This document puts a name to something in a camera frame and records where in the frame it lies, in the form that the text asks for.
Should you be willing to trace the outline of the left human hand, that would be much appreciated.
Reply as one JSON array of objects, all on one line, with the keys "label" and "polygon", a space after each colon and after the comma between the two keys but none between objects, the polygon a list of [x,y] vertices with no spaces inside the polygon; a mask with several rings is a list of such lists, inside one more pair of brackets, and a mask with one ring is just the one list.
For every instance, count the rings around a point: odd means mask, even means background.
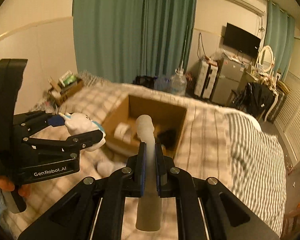
[{"label": "left human hand", "polygon": [[[15,190],[15,185],[6,176],[0,176],[0,189],[4,191],[12,192]],[[31,193],[31,187],[29,184],[23,185],[18,189],[18,193],[22,197],[28,197]]]}]

